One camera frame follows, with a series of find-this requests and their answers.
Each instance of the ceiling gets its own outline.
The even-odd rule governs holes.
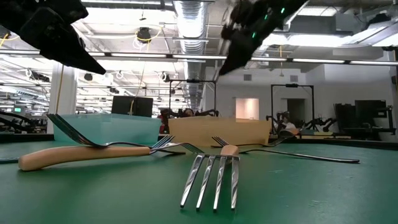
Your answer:
[[[322,20],[322,17],[330,21],[338,21],[338,18],[347,16],[353,29],[360,30],[364,24],[361,20],[365,13],[377,12],[380,7],[389,7],[392,1],[385,0],[311,0],[293,20],[292,24],[310,16],[311,20]],[[87,51],[90,52],[149,52],[163,54],[182,53],[180,41],[178,40],[177,16],[172,11],[159,11],[147,9],[131,9],[117,7],[113,4],[111,7],[102,4],[102,7],[89,7],[87,10],[89,16],[73,24],[74,28],[83,38]],[[225,54],[226,48],[222,48],[220,32],[223,24],[228,19],[232,10],[233,3],[229,1],[215,1],[209,3],[207,14],[206,36],[204,40],[205,54],[219,55]],[[148,27],[153,37],[149,45],[143,45],[136,39],[136,32],[140,27]],[[282,34],[289,41],[292,33],[284,32]],[[5,41],[2,49],[33,50],[34,48],[21,39]],[[350,59],[376,59],[382,55],[382,50],[374,47],[314,47],[297,46],[292,44],[285,45],[264,45],[256,52],[259,56],[270,57],[302,57],[302,58],[342,58],[349,53]],[[92,81],[85,80],[85,71],[80,71],[79,86],[105,85],[112,83],[122,86],[120,94],[124,95],[146,95],[154,97],[155,109],[168,107],[169,104],[169,84],[163,82],[162,74],[168,74],[172,79],[185,79],[183,61],[133,61],[133,60],[98,60],[98,62],[107,70],[106,76],[93,75]],[[3,83],[14,84],[43,84],[35,80],[30,75],[30,71],[39,72],[51,79],[53,61],[46,58],[21,58],[21,57],[2,57],[0,58],[0,80]],[[203,67],[214,67],[214,62],[202,63]],[[280,63],[268,63],[267,65],[257,62],[249,62],[245,71],[254,69],[258,73],[259,69],[266,68],[267,71],[273,71],[280,68]],[[313,65],[284,63],[286,69],[300,69],[305,73],[313,68]],[[137,88],[148,87],[146,91]],[[186,83],[173,83],[176,92],[172,97],[172,108],[178,109],[186,107],[187,87]],[[48,109],[48,99],[51,94],[49,86],[0,86],[0,109],[7,105],[22,105],[27,107],[27,112],[40,115]],[[108,88],[79,88],[77,96],[77,111],[98,111],[109,112],[111,99],[115,95]]]

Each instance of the teal box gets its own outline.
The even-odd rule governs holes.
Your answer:
[[[68,114],[61,117],[78,132],[97,144],[107,142],[157,142],[161,120],[123,114]],[[56,141],[74,142],[54,125]]]

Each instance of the fork handle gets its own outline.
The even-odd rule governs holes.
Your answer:
[[[64,162],[146,156],[149,154],[149,147],[110,146],[104,149],[96,149],[90,146],[54,147],[22,156],[19,158],[19,168],[23,171],[31,171]]]
[[[237,146],[224,146],[220,154],[222,156],[237,156],[239,154],[239,148]]]

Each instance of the desk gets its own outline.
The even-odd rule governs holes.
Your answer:
[[[0,156],[61,145],[54,141],[0,144]],[[218,162],[202,210],[196,212],[195,205],[205,163],[185,208],[179,207],[192,154],[81,161],[35,172],[2,164],[0,223],[398,223],[398,151],[324,144],[281,144],[274,149],[360,159],[361,164],[261,152],[242,155],[236,211],[229,209],[229,168],[218,213],[212,211]]]

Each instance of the fork tines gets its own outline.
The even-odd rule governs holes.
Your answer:
[[[227,146],[228,143],[221,138],[213,138],[215,141],[219,142],[222,146]],[[223,180],[224,176],[224,170],[226,166],[226,162],[228,159],[232,160],[232,177],[231,177],[231,209],[234,210],[236,207],[236,196],[238,192],[238,177],[239,177],[239,157],[235,156],[223,156],[223,155],[206,155],[206,154],[199,154],[196,156],[195,160],[193,161],[187,183],[185,184],[184,192],[182,195],[181,199],[181,208],[184,207],[185,202],[187,201],[188,195],[191,191],[192,185],[196,179],[196,176],[198,174],[199,168],[204,160],[204,158],[208,157],[207,165],[206,165],[206,170],[205,174],[203,176],[203,180],[201,183],[201,188],[200,188],[200,193],[199,193],[199,198],[197,202],[197,211],[200,209],[201,201],[203,200],[203,196],[206,191],[207,183],[210,178],[211,170],[214,165],[214,161],[216,159],[220,160],[220,164],[218,167],[218,176],[217,176],[217,184],[216,184],[216,194],[215,194],[215,200],[214,200],[214,205],[213,205],[213,211],[217,211],[218,207],[218,199],[220,197],[220,192],[221,192],[221,183]]]

